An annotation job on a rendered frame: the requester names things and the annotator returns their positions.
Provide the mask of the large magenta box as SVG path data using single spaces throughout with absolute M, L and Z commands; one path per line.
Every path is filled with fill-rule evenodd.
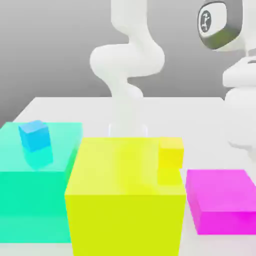
M 243 169 L 189 169 L 186 194 L 199 235 L 256 235 L 256 185 Z

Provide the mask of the large yellow box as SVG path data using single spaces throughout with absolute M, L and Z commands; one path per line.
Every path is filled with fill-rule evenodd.
M 178 256 L 186 191 L 160 137 L 85 137 L 65 191 L 74 256 Z

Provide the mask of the large teal box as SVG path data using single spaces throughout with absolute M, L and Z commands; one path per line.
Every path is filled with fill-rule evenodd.
M 0 128 L 0 243 L 69 243 L 65 190 L 83 137 L 80 122 L 48 123 L 50 146 L 21 142 L 19 123 Z

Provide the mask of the small yellow cube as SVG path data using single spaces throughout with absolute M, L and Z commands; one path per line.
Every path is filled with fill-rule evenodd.
M 181 169 L 184 158 L 184 144 L 181 137 L 160 137 L 158 167 Z

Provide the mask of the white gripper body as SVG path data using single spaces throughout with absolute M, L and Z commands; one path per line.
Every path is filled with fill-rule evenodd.
M 224 113 L 229 144 L 256 153 L 256 87 L 228 91 L 224 99 Z

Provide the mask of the small blue cube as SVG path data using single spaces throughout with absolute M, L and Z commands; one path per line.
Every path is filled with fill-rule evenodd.
M 18 126 L 22 146 L 35 152 L 51 145 L 49 127 L 41 120 L 22 123 Z

